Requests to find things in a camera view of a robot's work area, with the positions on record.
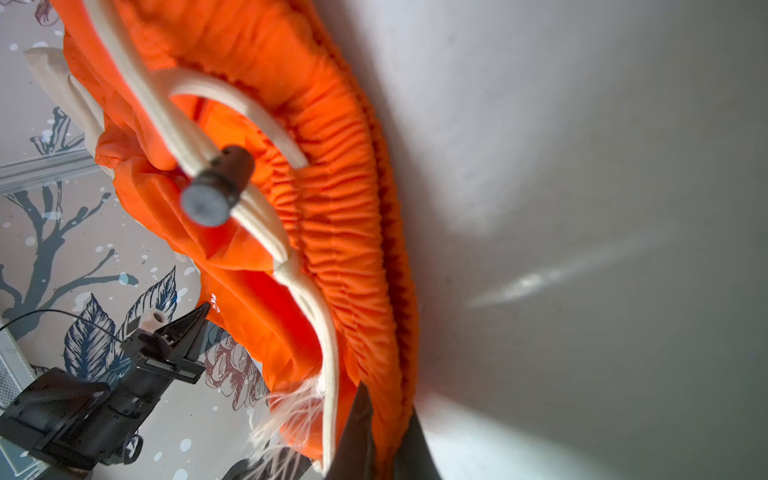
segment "flower pattern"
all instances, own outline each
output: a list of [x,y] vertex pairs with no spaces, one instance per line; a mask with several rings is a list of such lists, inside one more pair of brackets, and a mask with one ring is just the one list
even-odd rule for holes
[[[6,6],[11,3],[30,5],[33,0],[0,0],[0,5]],[[39,0],[39,3],[35,7],[35,20],[42,27],[50,27],[58,23],[59,17],[56,10],[51,5],[50,0]]]
[[232,409],[252,409],[269,392],[256,363],[242,345],[218,327],[209,332],[210,343],[213,345],[205,356],[205,383],[232,397]]

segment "white wall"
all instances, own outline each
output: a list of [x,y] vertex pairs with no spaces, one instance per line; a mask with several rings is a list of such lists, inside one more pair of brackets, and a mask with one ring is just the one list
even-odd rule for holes
[[317,0],[384,123],[445,478],[761,478],[768,4]]

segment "white plastic part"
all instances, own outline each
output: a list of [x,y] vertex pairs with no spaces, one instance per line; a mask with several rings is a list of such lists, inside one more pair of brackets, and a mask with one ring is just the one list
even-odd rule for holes
[[144,312],[139,319],[139,328],[154,333],[155,330],[168,324],[168,317],[164,312],[156,308],[151,308]]
[[[213,141],[169,100],[169,95],[176,93],[198,94],[239,111],[270,136],[270,140],[292,165],[306,165],[306,158],[293,140],[290,140],[290,136],[252,99],[235,92],[236,89],[230,85],[203,74],[190,75],[189,71],[174,69],[176,71],[153,76],[131,44],[112,2],[84,0],[83,5],[97,36],[123,76],[125,84],[131,89],[131,93],[141,104],[166,148],[176,158],[185,174],[191,177],[198,175],[220,152]],[[330,310],[317,286],[301,271],[298,256],[288,242],[288,235],[274,207],[255,186],[249,184],[231,213],[232,217],[272,255],[275,280],[288,288],[318,337],[323,352],[319,380],[323,382],[325,391],[323,472],[326,473],[336,450],[336,410],[339,396],[339,349]]]
[[24,52],[32,77],[45,93],[85,133],[85,149],[94,155],[104,133],[104,112],[88,90],[69,71],[60,48],[37,47]]

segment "wallpaper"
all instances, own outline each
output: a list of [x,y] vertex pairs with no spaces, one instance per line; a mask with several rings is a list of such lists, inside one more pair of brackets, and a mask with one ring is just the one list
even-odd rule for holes
[[[56,105],[35,84],[23,54],[32,47],[60,48],[64,31],[48,0],[0,0],[0,166],[40,156],[36,147],[54,136]],[[80,133],[71,125],[59,141],[69,144]],[[47,140],[33,144],[30,137]]]
[[[130,335],[150,307],[174,319],[197,305],[195,266],[133,220],[101,172],[0,198],[0,245],[3,317],[43,308],[79,317],[43,313],[12,327],[38,373],[57,366],[114,382],[128,362],[106,332]],[[223,330],[209,330],[207,348],[204,377],[195,386],[175,382],[140,429],[137,462],[100,468],[96,479],[221,478],[246,457],[248,420],[263,414],[266,387],[248,352]],[[12,457],[0,478],[34,478],[24,452],[0,447]]]

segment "gray metal mesh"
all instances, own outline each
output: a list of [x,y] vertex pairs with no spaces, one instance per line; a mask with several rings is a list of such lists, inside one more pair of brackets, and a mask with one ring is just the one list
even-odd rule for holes
[[0,412],[35,381],[35,371],[19,351],[8,330],[0,332]]

